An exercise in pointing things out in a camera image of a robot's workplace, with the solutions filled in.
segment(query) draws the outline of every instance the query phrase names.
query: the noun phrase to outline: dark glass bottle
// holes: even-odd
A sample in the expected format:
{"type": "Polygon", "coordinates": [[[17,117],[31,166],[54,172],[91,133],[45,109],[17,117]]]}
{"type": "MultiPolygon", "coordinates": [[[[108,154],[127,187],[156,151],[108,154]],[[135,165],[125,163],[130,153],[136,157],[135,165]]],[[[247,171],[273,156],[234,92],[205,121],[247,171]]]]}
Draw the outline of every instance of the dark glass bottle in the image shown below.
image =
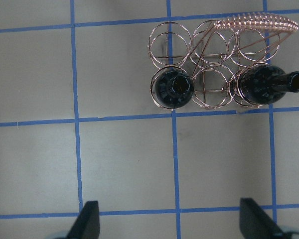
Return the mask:
{"type": "Polygon", "coordinates": [[[238,87],[246,101],[268,105],[286,92],[299,92],[299,71],[286,74],[277,66],[261,65],[241,75],[238,87]]]}
{"type": "Polygon", "coordinates": [[[162,73],[154,87],[159,103],[169,109],[186,105],[192,98],[193,88],[190,76],[178,69],[162,73]]]}

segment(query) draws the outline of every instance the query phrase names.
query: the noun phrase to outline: floor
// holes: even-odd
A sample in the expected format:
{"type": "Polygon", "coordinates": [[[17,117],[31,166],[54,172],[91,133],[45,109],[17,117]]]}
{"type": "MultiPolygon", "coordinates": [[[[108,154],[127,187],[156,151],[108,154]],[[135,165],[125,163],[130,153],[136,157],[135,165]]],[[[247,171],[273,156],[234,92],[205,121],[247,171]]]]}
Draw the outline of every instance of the floor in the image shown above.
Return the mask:
{"type": "MultiPolygon", "coordinates": [[[[151,30],[299,0],[0,0],[0,239],[65,236],[98,200],[101,239],[242,238],[239,199],[299,228],[299,94],[243,114],[150,96],[151,30]]],[[[271,60],[299,70],[299,31],[271,60]]]]}

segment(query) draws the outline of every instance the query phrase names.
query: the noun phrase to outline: bottle body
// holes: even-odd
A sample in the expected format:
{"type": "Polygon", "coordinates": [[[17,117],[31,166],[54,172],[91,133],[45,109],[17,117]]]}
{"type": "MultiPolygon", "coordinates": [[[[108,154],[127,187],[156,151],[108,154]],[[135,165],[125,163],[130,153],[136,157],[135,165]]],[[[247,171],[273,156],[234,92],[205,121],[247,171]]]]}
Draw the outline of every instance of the bottle body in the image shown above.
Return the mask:
{"type": "Polygon", "coordinates": [[[178,69],[162,73],[154,89],[159,104],[168,109],[177,109],[186,105],[193,94],[190,76],[178,69]]]}
{"type": "Polygon", "coordinates": [[[286,92],[299,92],[299,71],[286,74],[277,66],[261,65],[241,75],[238,88],[247,102],[271,104],[286,92]]]}

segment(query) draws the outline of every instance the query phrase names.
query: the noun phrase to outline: grid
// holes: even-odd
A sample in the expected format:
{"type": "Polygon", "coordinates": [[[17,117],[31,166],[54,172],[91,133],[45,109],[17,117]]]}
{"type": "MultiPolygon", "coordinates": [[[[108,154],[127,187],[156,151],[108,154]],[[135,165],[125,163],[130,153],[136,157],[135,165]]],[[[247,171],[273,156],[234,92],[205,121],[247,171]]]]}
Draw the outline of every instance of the grid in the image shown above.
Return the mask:
{"type": "MultiPolygon", "coordinates": [[[[177,113],[172,111],[166,114],[150,114],[150,115],[130,115],[130,116],[111,116],[104,118],[81,118],[79,116],[78,106],[78,85],[77,85],[77,69],[76,69],[76,42],[75,42],[75,29],[78,27],[88,26],[103,26],[103,25],[124,25],[135,23],[149,23],[161,21],[177,21],[177,20],[190,20],[190,19],[204,19],[204,18],[221,18],[241,12],[233,13],[219,13],[219,14],[206,14],[206,15],[190,15],[190,16],[172,16],[171,15],[171,1],[166,0],[167,17],[160,18],[146,18],[146,19],[129,19],[129,20],[116,20],[116,21],[101,21],[101,22],[87,22],[75,23],[75,7],[74,0],[70,0],[70,15],[71,23],[62,25],[48,25],[48,26],[35,26],[35,27],[21,27],[11,29],[0,29],[0,33],[4,32],[20,32],[20,31],[34,31],[34,30],[48,30],[48,29],[71,29],[71,47],[72,47],[72,69],[73,69],[73,102],[74,102],[74,119],[52,119],[52,120],[33,120],[21,122],[0,122],[0,127],[6,126],[22,126],[22,125],[37,125],[37,124],[75,124],[75,137],[76,137],[76,159],[77,159],[77,178],[78,178],[78,210],[83,208],[82,196],[82,177],[81,177],[81,153],[80,153],[80,123],[81,122],[97,122],[97,121],[112,121],[112,120],[142,120],[142,119],[157,119],[169,118],[172,125],[172,143],[173,143],[173,159],[174,159],[174,186],[175,186],[175,209],[162,209],[162,210],[131,210],[131,211],[103,211],[100,212],[101,216],[109,215],[141,215],[141,214],[175,214],[176,215],[176,234],[177,239],[181,239],[181,223],[180,215],[182,213],[197,213],[197,212],[225,212],[225,211],[238,211],[239,207],[215,207],[215,208],[181,208],[179,198],[179,173],[178,173],[178,147],[177,147],[177,118],[182,117],[197,117],[197,116],[216,116],[216,115],[236,115],[234,110],[230,111],[205,111],[205,112],[189,112],[177,113]]],[[[267,0],[263,0],[263,10],[267,12],[267,0]]],[[[274,10],[270,11],[276,14],[290,14],[299,13],[299,9],[295,10],[274,10]]],[[[172,40],[168,41],[169,53],[172,55],[172,40]]],[[[276,112],[299,112],[299,107],[287,108],[274,108],[269,105],[268,109],[253,109],[243,114],[259,114],[267,113],[269,116],[270,126],[270,153],[271,153],[271,189],[272,189],[272,204],[262,205],[263,209],[272,210],[273,219],[277,221],[277,209],[291,209],[299,208],[299,204],[277,204],[276,200],[276,166],[275,166],[275,135],[274,135],[274,113],[276,112]]],[[[0,219],[20,219],[20,218],[49,218],[49,217],[76,217],[78,213],[49,213],[49,214],[19,214],[19,215],[0,215],[0,219]]]]}

